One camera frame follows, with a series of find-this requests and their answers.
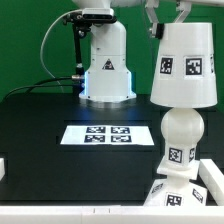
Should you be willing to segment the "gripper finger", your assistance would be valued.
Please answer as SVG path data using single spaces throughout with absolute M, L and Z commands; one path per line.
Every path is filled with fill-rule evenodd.
M 175 18 L 176 23 L 182 23 L 191 12 L 192 3 L 186 0 L 176 1 L 176 10 L 179 12 Z
M 158 6 L 159 0 L 146 0 L 145 10 L 151 23 L 149 32 L 152 38 L 161 39 L 163 37 L 164 24 L 159 22 L 158 17 L 156 15 L 155 9 Z

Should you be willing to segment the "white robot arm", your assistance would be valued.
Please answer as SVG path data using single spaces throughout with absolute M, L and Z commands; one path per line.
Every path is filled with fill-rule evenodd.
M 126 30 L 114 15 L 116 7 L 145 5 L 151 35 L 160 40 L 151 101 L 174 108 L 203 108 L 217 103 L 212 25 L 187 23 L 194 4 L 224 7 L 224 0 L 169 0 L 179 15 L 159 22 L 155 9 L 162 0 L 72 0 L 74 21 L 82 34 L 90 32 L 91 64 L 80 98 L 94 103 L 134 99 L 131 73 L 126 68 Z

